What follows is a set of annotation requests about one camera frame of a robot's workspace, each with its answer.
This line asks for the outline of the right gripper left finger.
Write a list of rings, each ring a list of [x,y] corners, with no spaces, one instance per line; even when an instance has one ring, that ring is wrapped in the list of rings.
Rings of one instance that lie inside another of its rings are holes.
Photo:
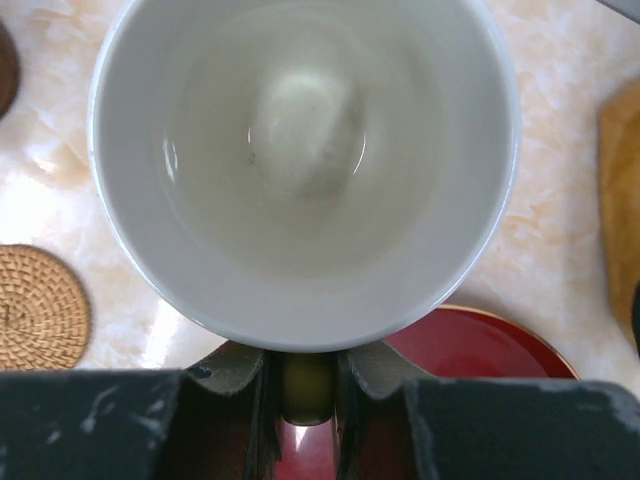
[[[228,342],[186,369],[5,372],[5,479],[261,479],[273,360]]]

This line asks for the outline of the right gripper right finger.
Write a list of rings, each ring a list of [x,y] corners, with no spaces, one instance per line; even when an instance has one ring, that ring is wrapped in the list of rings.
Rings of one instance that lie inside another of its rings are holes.
[[[618,385],[436,377],[383,342],[337,371],[341,479],[639,475],[639,403]]]

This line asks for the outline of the yellow mug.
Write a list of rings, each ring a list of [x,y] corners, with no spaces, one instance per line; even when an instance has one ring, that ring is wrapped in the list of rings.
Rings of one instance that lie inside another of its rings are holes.
[[[334,352],[465,279],[520,132],[483,1],[128,1],[90,88],[118,242],[182,315],[283,354],[296,424],[332,415]]]

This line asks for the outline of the dark walnut coaster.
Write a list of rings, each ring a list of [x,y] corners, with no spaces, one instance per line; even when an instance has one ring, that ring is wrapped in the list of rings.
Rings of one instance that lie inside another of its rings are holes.
[[[0,23],[0,119],[6,116],[18,94],[21,69],[13,36],[4,21]]]

